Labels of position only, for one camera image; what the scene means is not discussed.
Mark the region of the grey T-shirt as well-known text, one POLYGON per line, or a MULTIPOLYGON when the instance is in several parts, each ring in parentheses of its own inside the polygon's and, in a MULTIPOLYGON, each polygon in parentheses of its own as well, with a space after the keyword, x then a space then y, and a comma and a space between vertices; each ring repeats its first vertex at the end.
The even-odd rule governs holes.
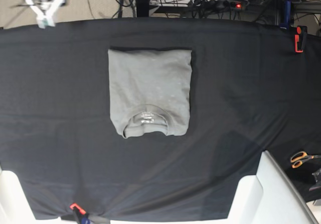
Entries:
POLYGON ((108 50, 110 119, 127 139, 185 135, 190 122, 192 51, 108 50))

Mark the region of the white power strip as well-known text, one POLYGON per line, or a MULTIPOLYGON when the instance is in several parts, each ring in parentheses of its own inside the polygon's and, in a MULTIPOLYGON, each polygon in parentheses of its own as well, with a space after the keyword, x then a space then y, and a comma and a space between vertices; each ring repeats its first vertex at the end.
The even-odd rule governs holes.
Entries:
POLYGON ((198 7, 204 4, 222 6, 228 9, 244 9, 250 2, 248 0, 150 0, 149 5, 152 7, 198 7))

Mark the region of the black metal stand pole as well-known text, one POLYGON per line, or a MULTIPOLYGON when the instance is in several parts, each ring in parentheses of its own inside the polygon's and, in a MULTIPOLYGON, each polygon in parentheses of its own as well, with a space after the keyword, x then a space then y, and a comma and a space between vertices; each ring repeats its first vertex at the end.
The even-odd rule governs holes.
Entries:
POLYGON ((135 2, 136 2, 136 16, 138 18, 149 17, 150 0, 135 0, 135 2))

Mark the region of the red black clamp right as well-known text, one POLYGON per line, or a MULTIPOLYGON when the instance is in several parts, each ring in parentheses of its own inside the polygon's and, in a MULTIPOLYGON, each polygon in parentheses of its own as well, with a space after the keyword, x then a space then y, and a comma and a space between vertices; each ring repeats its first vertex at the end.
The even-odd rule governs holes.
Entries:
POLYGON ((294 36, 294 46, 296 53, 303 53, 307 39, 307 26, 297 26, 294 36))

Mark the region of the black table cloth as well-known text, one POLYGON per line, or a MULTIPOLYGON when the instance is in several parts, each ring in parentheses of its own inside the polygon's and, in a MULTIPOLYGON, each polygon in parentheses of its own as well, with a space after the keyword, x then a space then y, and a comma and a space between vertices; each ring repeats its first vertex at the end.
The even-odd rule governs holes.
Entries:
POLYGON ((226 218, 239 180, 268 150, 304 200, 320 161, 320 37, 302 53, 277 26, 123 18, 1 30, 1 167, 38 219, 78 203, 110 220, 226 218), (192 51, 187 133, 124 139, 109 117, 108 49, 192 51))

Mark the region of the white chair left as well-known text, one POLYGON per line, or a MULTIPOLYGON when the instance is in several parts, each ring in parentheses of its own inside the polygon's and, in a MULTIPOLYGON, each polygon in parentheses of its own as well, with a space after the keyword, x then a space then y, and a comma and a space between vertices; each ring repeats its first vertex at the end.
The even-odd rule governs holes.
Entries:
POLYGON ((1 223, 35 223, 17 175, 1 169, 1 223))

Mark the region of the white chair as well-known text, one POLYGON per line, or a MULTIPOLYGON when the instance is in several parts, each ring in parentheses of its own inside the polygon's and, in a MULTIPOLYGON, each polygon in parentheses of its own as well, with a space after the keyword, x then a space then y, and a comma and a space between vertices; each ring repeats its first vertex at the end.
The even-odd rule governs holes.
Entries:
POLYGON ((240 179, 227 223, 318 223, 306 202, 268 151, 257 172, 240 179))
POLYGON ((35 223, 17 175, 1 169, 1 223, 35 223))

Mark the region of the black tool right edge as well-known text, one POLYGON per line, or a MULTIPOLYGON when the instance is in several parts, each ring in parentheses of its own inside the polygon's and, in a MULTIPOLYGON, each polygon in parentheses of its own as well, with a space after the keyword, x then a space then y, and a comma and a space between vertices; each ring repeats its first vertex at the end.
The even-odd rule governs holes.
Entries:
POLYGON ((315 180, 315 184, 309 188, 309 191, 320 189, 321 187, 320 173, 321 173, 321 169, 318 169, 317 171, 312 173, 312 176, 314 177, 314 180, 315 180))

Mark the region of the white chair right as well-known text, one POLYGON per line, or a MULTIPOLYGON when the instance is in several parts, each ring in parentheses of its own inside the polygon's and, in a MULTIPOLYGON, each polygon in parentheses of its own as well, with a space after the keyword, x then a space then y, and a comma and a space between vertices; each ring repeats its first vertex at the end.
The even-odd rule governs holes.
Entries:
POLYGON ((240 179, 227 223, 318 223, 306 202, 268 151, 257 172, 240 179))

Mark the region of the red blue clamp bottom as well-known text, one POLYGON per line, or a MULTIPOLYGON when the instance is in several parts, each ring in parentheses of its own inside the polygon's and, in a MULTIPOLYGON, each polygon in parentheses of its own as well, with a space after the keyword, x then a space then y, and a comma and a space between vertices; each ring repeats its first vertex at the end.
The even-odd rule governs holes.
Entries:
POLYGON ((87 213, 78 204, 73 203, 70 205, 70 208, 72 209, 73 217, 77 224, 91 224, 89 213, 87 213))

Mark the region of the orange handled scissors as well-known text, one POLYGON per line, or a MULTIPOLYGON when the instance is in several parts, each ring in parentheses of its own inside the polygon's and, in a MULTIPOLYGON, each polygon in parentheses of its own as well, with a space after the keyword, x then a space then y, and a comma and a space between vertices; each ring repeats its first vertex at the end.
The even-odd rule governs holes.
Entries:
POLYGON ((295 153, 291 158, 290 158, 290 163, 292 169, 296 169, 300 166, 302 166, 305 162, 310 161, 312 159, 319 159, 320 154, 308 154, 305 151, 300 151, 295 153))

